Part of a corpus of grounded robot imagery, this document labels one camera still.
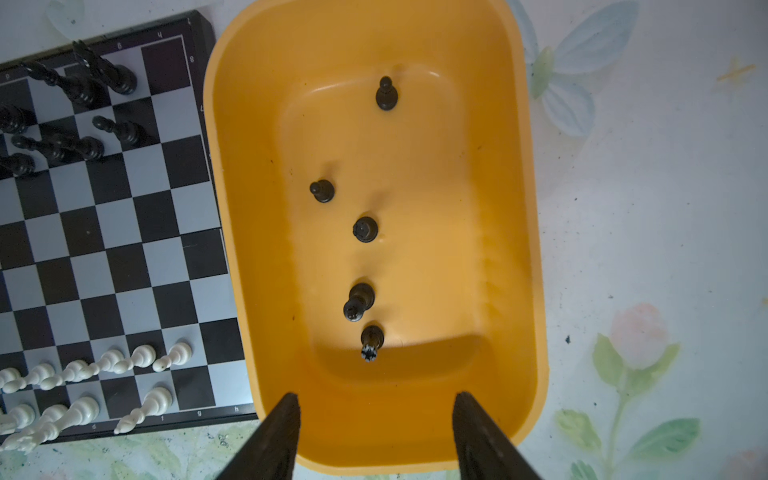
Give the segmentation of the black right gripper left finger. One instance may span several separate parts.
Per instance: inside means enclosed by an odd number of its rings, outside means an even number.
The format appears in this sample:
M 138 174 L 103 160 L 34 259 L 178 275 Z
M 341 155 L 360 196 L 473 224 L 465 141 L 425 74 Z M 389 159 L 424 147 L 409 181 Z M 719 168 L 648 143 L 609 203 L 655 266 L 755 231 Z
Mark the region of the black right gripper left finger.
M 292 479 L 301 428 L 298 395 L 286 393 L 242 448 L 218 474 L 218 480 Z

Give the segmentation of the black tall chess piece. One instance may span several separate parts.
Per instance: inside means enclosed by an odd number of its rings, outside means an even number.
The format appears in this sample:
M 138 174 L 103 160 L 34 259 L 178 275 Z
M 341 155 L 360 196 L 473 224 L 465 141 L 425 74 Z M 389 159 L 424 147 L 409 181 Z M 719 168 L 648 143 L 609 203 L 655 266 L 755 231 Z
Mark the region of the black tall chess piece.
M 347 320 L 357 322 L 362 319 L 374 302 L 375 291 L 373 287 L 365 282 L 358 283 L 350 289 L 348 300 L 343 307 L 343 314 Z

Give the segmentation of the black pawn mid tub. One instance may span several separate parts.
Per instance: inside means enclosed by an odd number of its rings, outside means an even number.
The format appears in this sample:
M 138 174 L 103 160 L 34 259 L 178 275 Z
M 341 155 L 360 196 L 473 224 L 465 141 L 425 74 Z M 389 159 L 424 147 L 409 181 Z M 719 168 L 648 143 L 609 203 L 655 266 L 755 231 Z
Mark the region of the black pawn mid tub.
M 310 184 L 310 193 L 320 203 L 330 202 L 335 196 L 334 185 L 326 179 L 319 179 Z

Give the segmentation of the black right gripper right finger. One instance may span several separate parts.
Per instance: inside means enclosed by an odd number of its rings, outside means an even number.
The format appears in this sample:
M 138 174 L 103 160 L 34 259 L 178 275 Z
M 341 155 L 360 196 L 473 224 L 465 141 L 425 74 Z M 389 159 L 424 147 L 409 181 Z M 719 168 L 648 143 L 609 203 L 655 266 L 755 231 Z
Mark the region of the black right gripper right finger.
M 461 479 L 540 478 L 469 392 L 455 398 L 452 427 Z

